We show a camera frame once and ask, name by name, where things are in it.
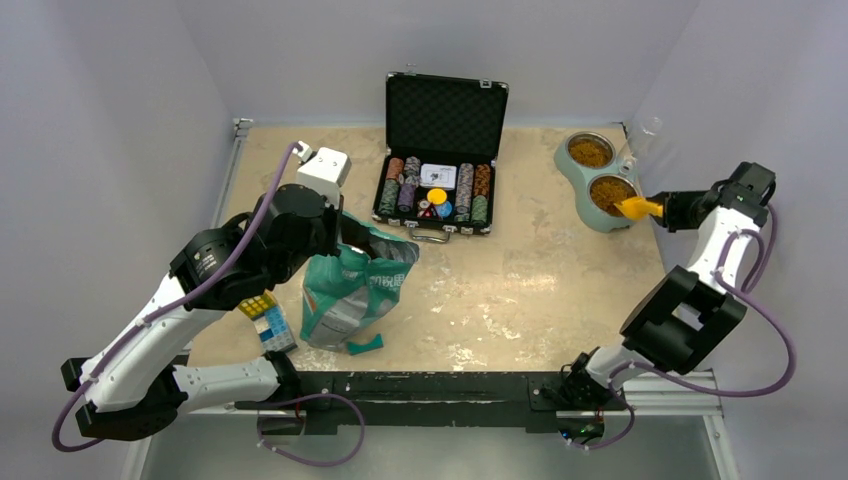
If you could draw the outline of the green pet food bag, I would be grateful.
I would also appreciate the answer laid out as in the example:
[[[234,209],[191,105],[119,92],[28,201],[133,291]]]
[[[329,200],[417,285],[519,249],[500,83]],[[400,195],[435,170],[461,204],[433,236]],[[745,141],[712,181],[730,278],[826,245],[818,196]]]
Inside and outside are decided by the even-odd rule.
[[[314,348],[344,350],[354,336],[385,317],[398,305],[402,285],[420,258],[416,243],[362,223],[371,228],[376,255],[338,253],[307,263],[300,339]]]

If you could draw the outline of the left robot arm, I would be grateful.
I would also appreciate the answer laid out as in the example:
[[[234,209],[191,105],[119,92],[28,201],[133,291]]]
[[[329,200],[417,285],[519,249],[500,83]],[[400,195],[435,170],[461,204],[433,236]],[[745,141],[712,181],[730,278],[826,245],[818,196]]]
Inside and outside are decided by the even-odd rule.
[[[290,183],[250,212],[197,233],[149,303],[101,353],[61,368],[67,413],[88,445],[135,441],[185,413],[226,403],[284,409],[302,394],[283,353],[218,367],[178,366],[182,348],[243,301],[289,281],[314,256],[336,256],[344,199]]]

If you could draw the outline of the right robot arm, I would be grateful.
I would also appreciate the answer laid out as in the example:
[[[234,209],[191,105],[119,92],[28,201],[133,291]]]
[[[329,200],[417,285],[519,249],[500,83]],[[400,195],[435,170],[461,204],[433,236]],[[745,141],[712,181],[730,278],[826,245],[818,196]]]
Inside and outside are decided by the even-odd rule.
[[[663,191],[617,204],[629,219],[652,218],[670,233],[694,230],[688,266],[676,266],[625,320],[618,345],[582,353],[561,373],[560,392],[576,407],[606,405],[642,371],[687,374],[743,320],[741,301],[759,282],[774,248],[762,237],[773,214],[775,173],[740,163],[707,190]]]

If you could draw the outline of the yellow plastic scoop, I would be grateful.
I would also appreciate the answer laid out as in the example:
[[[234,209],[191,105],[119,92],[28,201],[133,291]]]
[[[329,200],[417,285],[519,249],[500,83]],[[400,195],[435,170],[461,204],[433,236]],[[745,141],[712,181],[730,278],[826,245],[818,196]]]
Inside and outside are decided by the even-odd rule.
[[[652,216],[662,218],[664,207],[645,197],[634,196],[614,203],[615,208],[627,219],[639,221]]]

